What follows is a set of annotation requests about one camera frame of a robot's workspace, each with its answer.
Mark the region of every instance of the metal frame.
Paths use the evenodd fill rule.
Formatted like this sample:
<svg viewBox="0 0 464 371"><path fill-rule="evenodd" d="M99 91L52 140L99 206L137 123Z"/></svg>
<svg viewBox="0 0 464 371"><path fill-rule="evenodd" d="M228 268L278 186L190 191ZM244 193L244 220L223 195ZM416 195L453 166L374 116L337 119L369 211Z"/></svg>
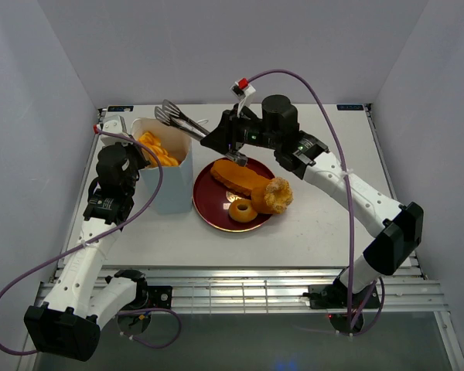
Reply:
<svg viewBox="0 0 464 371"><path fill-rule="evenodd" d="M383 153L377 137L370 108L364 105L368 124L377 146L380 162L387 179L391 196L395 198L395 190L392 185L388 169L384 161ZM107 109L100 110L100 120L103 119ZM96 140L93 142L88 164L92 161ZM80 197L89 166L86 167L80 195L78 196L76 209L80 204ZM70 235L73 229L73 220L70 224ZM68 238L63 245L67 248ZM449 307L438 281L427 280L419 266L416 254L411 255L411 266L399 268L392 277L385 277L386 290L385 312L434 312L438 328L445 345L445 350L454 371L464 370L464 358L462 357L459 343L449 318ZM104 278L113 276L119 269L128 267L102 268L94 287L94 294L101 290L106 283ZM180 314L273 314L273 313L327 313L328 310L312 310L309 301L302 297L303 292L308 291L310 284L330 284L340 273L342 267L334 268L305 268L281 269L281 268L189 268L189 267L136 267L146 274L150 285L171 285L173 287L172 309ZM37 302L40 302L61 275L63 263L60 262L50 278L50 282L42 284L39 288ZM330 309L329 312L343 311L343 309ZM30 339L26 347L31 346ZM27 361L22 357L18 369L32 369L33 361Z"/></svg>

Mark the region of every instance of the light blue box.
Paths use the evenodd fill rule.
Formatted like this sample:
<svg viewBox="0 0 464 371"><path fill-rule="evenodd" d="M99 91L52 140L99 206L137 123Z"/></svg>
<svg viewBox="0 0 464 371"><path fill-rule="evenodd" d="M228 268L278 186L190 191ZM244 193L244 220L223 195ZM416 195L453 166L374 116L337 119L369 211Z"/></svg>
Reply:
<svg viewBox="0 0 464 371"><path fill-rule="evenodd" d="M139 139L146 131L162 141L162 147L177 158L179 166L163 167L163 183L152 204L159 214L188 213L193 201L193 150L191 138L181 131L170 128L153 118L139 118L132 124L132 136ZM157 168L140 171L142 180L152 192L159 179Z"/></svg>

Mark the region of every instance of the white table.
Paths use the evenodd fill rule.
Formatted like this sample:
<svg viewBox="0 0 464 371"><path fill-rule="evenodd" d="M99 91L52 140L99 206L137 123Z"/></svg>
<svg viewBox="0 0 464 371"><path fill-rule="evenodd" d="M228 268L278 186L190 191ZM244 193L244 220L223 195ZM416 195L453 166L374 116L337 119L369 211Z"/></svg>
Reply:
<svg viewBox="0 0 464 371"><path fill-rule="evenodd" d="M130 130L139 117L153 117L155 106L135 106L132 112L120 113ZM188 116L209 119L209 130L219 122L222 111L230 104L180 105ZM318 107L296 105L301 129L315 135L336 152L335 144ZM261 115L261 105L251 109ZM338 111L326 105L348 166L383 194L390 191L380 163L377 147L364 111ZM96 144L83 195L77 208L68 247L75 246L82 214L87 204L87 185L96 176ZM294 193L294 202L286 214L273 216L262 227L245 233L228 233L206 224L196 210L190 213L160 216L151 208L124 228L112 247L106 266L129 267L345 267L348 262L348 214L344 208L317 188L301 181L281 168L273 152L244 146L242 152L263 162L278 176L286 178ZM194 177L219 154L193 142ZM133 212L148 199L150 192L143 181L138 184ZM357 222L356 257L372 238ZM409 266L409 260L403 264Z"/></svg>

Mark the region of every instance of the gray wall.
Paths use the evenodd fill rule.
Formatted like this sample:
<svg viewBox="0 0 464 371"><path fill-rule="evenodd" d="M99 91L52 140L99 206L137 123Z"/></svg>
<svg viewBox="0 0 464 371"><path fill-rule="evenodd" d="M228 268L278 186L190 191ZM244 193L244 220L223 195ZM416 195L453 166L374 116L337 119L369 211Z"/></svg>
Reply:
<svg viewBox="0 0 464 371"><path fill-rule="evenodd" d="M39 0L97 107L229 103L235 80L270 68L324 102L372 102L426 2ZM312 103L290 77L256 88Z"/></svg>
<svg viewBox="0 0 464 371"><path fill-rule="evenodd" d="M60 252L96 111L35 1L0 0L0 289ZM0 304L0 339L21 350L39 279ZM18 357L0 352L0 370Z"/></svg>
<svg viewBox="0 0 464 371"><path fill-rule="evenodd" d="M397 195L425 208L418 256L464 351L464 0L428 3L374 103Z"/></svg>

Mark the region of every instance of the dark red plate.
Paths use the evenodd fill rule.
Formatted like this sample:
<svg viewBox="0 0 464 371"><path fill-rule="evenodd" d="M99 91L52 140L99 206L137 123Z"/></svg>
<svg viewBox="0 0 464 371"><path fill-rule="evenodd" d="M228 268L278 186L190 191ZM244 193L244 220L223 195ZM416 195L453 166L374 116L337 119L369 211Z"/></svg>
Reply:
<svg viewBox="0 0 464 371"><path fill-rule="evenodd" d="M194 182L193 203L198 214L211 226L227 232L246 232L258 228L270 219L271 215L258 214L249 223L239 223L229 217L229 206L235 199L249 199L235 193L211 176L213 162L204 168ZM265 165L252 158L247 160L247 167L268 179L275 176Z"/></svg>

